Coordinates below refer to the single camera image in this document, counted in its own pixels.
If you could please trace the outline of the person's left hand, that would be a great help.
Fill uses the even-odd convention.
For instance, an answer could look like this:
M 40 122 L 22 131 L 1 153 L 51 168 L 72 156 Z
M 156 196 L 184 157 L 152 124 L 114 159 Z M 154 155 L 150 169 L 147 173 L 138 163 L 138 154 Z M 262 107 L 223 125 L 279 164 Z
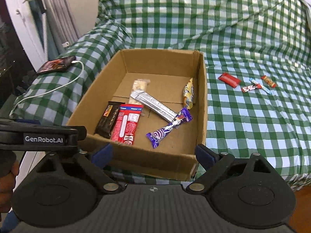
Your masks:
M 19 162 L 16 160 L 12 165 L 10 173 L 1 177 L 0 190 L 0 213 L 7 213 L 11 208 L 13 189 L 16 185 L 16 177 L 19 175 Z

